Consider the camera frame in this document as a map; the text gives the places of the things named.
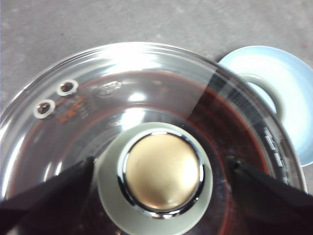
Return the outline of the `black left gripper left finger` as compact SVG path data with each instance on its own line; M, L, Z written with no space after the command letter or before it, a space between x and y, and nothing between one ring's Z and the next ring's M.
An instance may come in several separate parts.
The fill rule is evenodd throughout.
M94 158L87 157L49 180L0 204L2 235L69 235L89 195Z

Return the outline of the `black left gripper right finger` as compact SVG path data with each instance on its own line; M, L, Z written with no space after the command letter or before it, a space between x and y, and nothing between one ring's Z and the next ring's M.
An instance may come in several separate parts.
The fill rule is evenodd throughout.
M233 198L251 235L311 235L313 197L240 158L226 159Z

